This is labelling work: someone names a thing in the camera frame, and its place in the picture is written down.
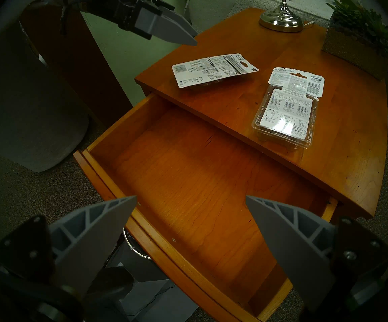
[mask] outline metal ring handle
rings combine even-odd
[[[130,247],[130,249],[135,252],[137,255],[143,257],[143,258],[147,258],[148,260],[151,260],[151,258],[148,256],[148,255],[143,255],[142,253],[139,253],[135,248],[134,246],[128,241],[127,239],[127,233],[126,233],[126,230],[125,230],[125,227],[122,229],[122,233],[124,234],[124,238],[125,238],[125,241],[127,242],[128,244],[128,247]]]

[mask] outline open drawer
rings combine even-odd
[[[300,175],[154,94],[75,158],[104,199],[137,195],[127,229],[218,321],[265,321],[292,288],[246,195],[327,221],[337,204]]]

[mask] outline wood grain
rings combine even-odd
[[[84,150],[82,155],[117,198],[126,196],[88,150]],[[256,321],[250,313],[251,308],[247,304],[247,300],[243,300],[226,284],[214,278],[199,261],[193,258],[182,242],[173,241],[172,235],[158,217],[149,212],[148,209],[142,208],[142,211],[148,215],[148,218],[146,218],[139,210],[139,207],[133,210],[131,216],[184,273],[234,316],[246,322]]]
[[[150,94],[107,129],[88,147],[88,150],[94,149],[94,157],[97,160],[110,161],[110,156],[119,155],[124,148],[136,140],[173,106],[169,101],[155,94]],[[110,134],[118,136],[118,138],[107,138]]]
[[[291,282],[280,265],[276,264],[270,272],[270,276],[266,278],[255,296],[249,301],[258,319],[265,321],[272,316],[291,289]]]
[[[116,196],[105,185],[81,153],[76,151],[73,156],[100,196],[105,201],[115,199]],[[165,255],[156,243],[154,243],[132,216],[130,216],[125,227],[154,262],[160,266],[161,270],[163,270],[186,295],[188,295],[197,305],[201,306],[209,315],[214,317],[217,321],[240,321],[213,301],[197,284],[188,278],[178,266]]]
[[[20,21],[48,66],[77,93],[90,115],[110,127],[132,109],[81,13],[70,9],[67,35],[60,34],[61,8],[26,9]]]
[[[106,137],[119,138],[117,133]],[[117,197],[138,196],[133,218],[208,295],[244,321],[255,320],[241,308],[276,265],[245,195],[320,215],[326,209],[324,191],[179,107],[169,109],[117,158],[107,149],[110,161],[98,163],[97,149],[98,144],[83,154]],[[242,296],[240,306],[220,284]]]
[[[330,222],[331,218],[333,218],[333,214],[337,208],[338,203],[339,203],[338,200],[336,200],[333,197],[330,197],[328,200],[327,206],[325,207],[325,211],[322,214],[321,218],[323,220]]]
[[[206,30],[196,37],[197,46],[179,47],[137,76],[137,83],[299,173],[347,204],[352,216],[370,218],[376,210],[386,156],[385,82],[321,51],[324,28],[276,32],[258,24],[261,13],[249,8]],[[232,53],[242,54],[260,71],[178,88],[172,65]],[[325,78],[313,144],[304,152],[262,142],[251,128],[274,67]]]
[[[239,320],[223,309],[214,300],[212,300],[199,286],[197,286],[181,269],[174,264],[170,258],[148,237],[147,233],[130,217],[127,222],[127,228],[130,234],[148,252],[152,260],[159,265],[160,269],[175,283],[178,287],[191,298],[197,305],[202,307],[210,316],[220,322],[238,322]]]

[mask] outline barcode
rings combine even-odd
[[[180,66],[175,66],[175,73],[182,73],[186,70],[187,68],[185,67],[184,64],[181,64]]]
[[[307,93],[313,93],[313,94],[318,95],[319,94],[319,85],[313,84],[313,83],[308,83],[307,84]]]
[[[243,67],[240,65],[240,63],[237,62],[232,56],[230,56],[230,55],[225,56],[224,55],[224,58],[228,61],[229,64],[231,64],[234,67],[234,69],[237,70],[238,73],[245,73],[246,72],[246,70],[243,69]]]

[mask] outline gray carpet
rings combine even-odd
[[[102,128],[90,122],[86,137],[78,149],[86,148],[102,132]],[[0,157],[0,238],[34,214],[41,213],[48,222],[53,222],[76,208],[101,200],[71,155],[42,173],[31,172]],[[388,150],[376,216],[368,221],[360,221],[388,243]],[[291,291],[269,321],[297,321],[302,304],[297,292]],[[197,321],[213,319],[198,309],[188,319],[188,322]]]

